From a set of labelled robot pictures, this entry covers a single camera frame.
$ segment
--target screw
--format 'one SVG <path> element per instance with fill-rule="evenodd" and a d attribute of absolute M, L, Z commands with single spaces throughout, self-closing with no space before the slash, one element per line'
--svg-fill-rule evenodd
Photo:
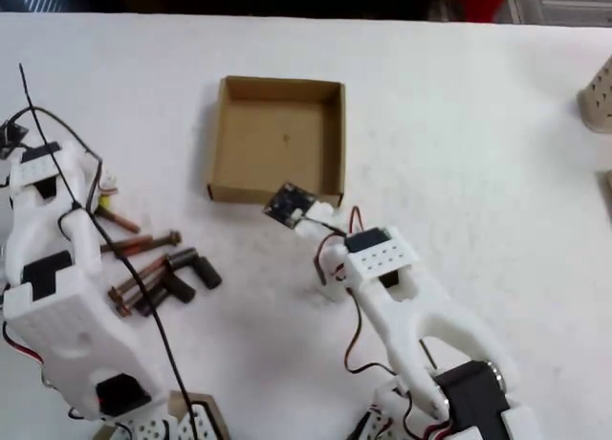
<path fill-rule="evenodd" d="M 151 280 L 144 284 L 144 290 L 146 292 L 151 292 L 155 287 L 159 285 L 162 279 L 165 276 L 165 269 L 161 269 L 159 273 L 154 275 Z M 136 303 L 138 303 L 141 298 L 143 298 L 142 292 L 137 292 L 132 297 L 127 299 L 126 301 L 122 301 L 117 304 L 117 312 L 123 317 L 127 318 L 132 315 L 132 308 Z"/>
<path fill-rule="evenodd" d="M 162 268 L 165 262 L 165 255 L 156 258 L 151 264 L 144 267 L 142 270 L 138 272 L 138 276 L 141 279 L 144 279 L 148 275 L 155 273 L 157 270 Z M 136 285 L 136 279 L 134 277 L 130 277 L 125 282 L 123 282 L 119 287 L 111 287 L 111 290 L 108 291 L 108 296 L 115 301 L 117 304 L 123 303 L 123 294 L 130 290 L 132 287 Z"/>
<path fill-rule="evenodd" d="M 168 236 L 161 237 L 159 239 L 153 239 L 148 242 L 130 246 L 127 249 L 121 251 L 124 256 L 132 256 L 138 253 L 152 251 L 161 246 L 178 246 L 181 244 L 183 237 L 178 231 L 171 231 Z"/>
<path fill-rule="evenodd" d="M 139 227 L 134 222 L 128 220 L 125 217 L 121 217 L 120 215 L 111 212 L 109 209 L 105 209 L 102 206 L 98 206 L 96 212 L 94 212 L 98 217 L 104 218 L 109 222 L 113 222 L 116 225 L 122 227 L 124 230 L 128 230 L 133 233 L 141 232 L 141 227 Z"/>
<path fill-rule="evenodd" d="M 125 250 L 128 247 L 135 246 L 137 244 L 142 244 L 145 242 L 150 242 L 152 240 L 153 240 L 153 236 L 151 235 L 136 236 L 136 237 L 131 237 L 129 239 L 123 239 L 122 241 L 117 241 L 114 243 L 114 246 L 117 247 L 118 249 Z M 107 253 L 107 252 L 112 252 L 113 250 L 111 249 L 111 246 L 109 246 L 108 244 L 104 244 L 100 246 L 99 251 L 102 253 Z"/>

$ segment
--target circuit board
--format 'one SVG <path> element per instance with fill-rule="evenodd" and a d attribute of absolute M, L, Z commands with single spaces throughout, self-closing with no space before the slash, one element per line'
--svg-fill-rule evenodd
<path fill-rule="evenodd" d="M 316 200 L 317 197 L 313 193 L 287 183 L 264 207 L 264 213 L 287 228 L 293 229 Z"/>

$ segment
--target white 3d-printed part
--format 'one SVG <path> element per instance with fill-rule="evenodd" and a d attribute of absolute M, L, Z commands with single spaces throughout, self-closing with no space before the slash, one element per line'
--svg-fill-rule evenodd
<path fill-rule="evenodd" d="M 124 428 L 117 428 L 110 440 L 164 440 L 166 433 L 170 440 L 177 438 L 177 421 L 174 416 L 170 415 L 146 421 L 139 420 L 138 423 L 130 419 L 123 425 L 130 429 L 132 436 L 130 437 Z"/>
<path fill-rule="evenodd" d="M 212 423 L 208 419 L 207 411 L 200 405 L 193 405 L 193 414 L 195 415 L 195 427 L 198 431 L 197 440 L 217 440 L 217 435 L 212 428 Z M 179 440 L 193 440 L 193 432 L 191 431 L 191 423 L 189 414 L 186 414 L 181 424 L 178 427 Z"/>

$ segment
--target cardboard box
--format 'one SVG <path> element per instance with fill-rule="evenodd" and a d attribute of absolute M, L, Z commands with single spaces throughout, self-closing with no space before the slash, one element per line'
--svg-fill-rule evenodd
<path fill-rule="evenodd" d="M 339 206 L 344 194 L 344 85 L 225 77 L 208 143 L 210 199 L 266 204 L 291 182 Z"/>

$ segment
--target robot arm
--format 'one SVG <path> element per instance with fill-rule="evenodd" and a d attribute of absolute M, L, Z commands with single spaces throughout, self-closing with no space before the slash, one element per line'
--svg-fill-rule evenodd
<path fill-rule="evenodd" d="M 92 176 L 85 153 L 69 142 L 51 145 L 71 190 L 85 202 Z M 46 146 L 12 162 L 10 192 L 7 324 L 42 357 L 45 377 L 86 419 L 120 419 L 160 402 L 160 376 L 132 328 L 106 304 L 96 229 L 84 209 L 71 211 Z"/>
<path fill-rule="evenodd" d="M 265 212 L 313 240 L 327 237 L 329 228 L 342 233 L 331 206 L 291 185 Z M 437 421 L 450 421 L 447 438 L 540 438 L 531 410 L 506 398 L 518 384 L 512 358 L 483 321 L 452 301 L 397 229 L 332 238 L 315 262 L 319 290 L 341 301 L 350 289 L 372 322 L 397 373 L 392 388 L 409 393 L 414 405 Z M 446 372 L 428 370 L 419 343 L 425 337 L 444 341 L 471 361 Z"/>

